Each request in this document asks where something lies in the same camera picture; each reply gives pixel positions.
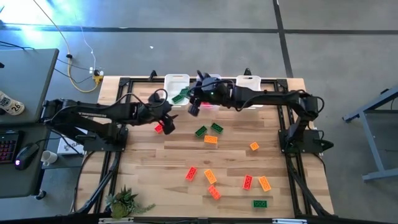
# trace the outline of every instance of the potted plant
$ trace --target potted plant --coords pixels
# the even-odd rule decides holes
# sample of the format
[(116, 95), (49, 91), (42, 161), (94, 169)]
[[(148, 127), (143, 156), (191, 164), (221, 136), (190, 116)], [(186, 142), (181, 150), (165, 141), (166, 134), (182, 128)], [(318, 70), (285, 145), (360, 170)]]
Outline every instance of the potted plant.
[(121, 189), (120, 193), (115, 196), (106, 196), (106, 206), (112, 211), (111, 216), (115, 219), (120, 219), (128, 216), (130, 213), (142, 214), (155, 207), (155, 204), (148, 207), (141, 207), (141, 205), (134, 201), (138, 194), (132, 194), (131, 188), (126, 190), (126, 186)]

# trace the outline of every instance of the wooden tabletop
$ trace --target wooden tabletop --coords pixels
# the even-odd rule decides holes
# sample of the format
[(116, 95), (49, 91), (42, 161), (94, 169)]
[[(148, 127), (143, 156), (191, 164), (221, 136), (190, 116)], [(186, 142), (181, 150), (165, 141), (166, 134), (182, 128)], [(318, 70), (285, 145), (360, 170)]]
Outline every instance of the wooden tabletop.
[[(105, 77), (98, 103), (115, 101), (120, 77)], [(301, 78), (287, 79), (290, 90), (305, 89)], [(163, 83), (135, 83), (133, 93), (144, 102)], [(262, 85), (273, 91), (273, 86)], [(145, 217), (294, 217), (289, 180), (284, 156), (280, 153), (277, 132), (279, 120), (276, 106), (236, 112), (222, 107), (203, 108), (198, 117), (187, 113), (187, 107), (173, 109), (179, 114), (176, 130), (169, 135), (157, 134), (155, 123), (128, 126), (129, 139), (119, 166), (116, 192), (126, 185), (139, 194), (143, 205), (156, 207), (141, 215)], [(222, 134), (210, 130), (212, 123), (224, 128)], [(207, 144), (195, 131), (202, 126), (208, 134), (218, 137), (218, 144)], [(256, 141), (259, 149), (252, 151)], [(87, 161), (78, 187), (80, 208), (97, 187), (103, 165), (103, 152), (96, 152)], [(333, 207), (322, 163), (312, 154), (302, 155), (307, 185), (317, 200), (330, 213)], [(185, 180), (191, 166), (197, 173), (192, 182)], [(214, 200), (204, 171), (211, 169), (221, 194)], [(242, 189), (245, 175), (253, 176), (251, 190)], [(264, 192), (258, 177), (266, 176), (272, 190)], [(304, 211), (302, 193), (297, 191)], [(267, 200), (268, 208), (252, 208), (253, 200)]]

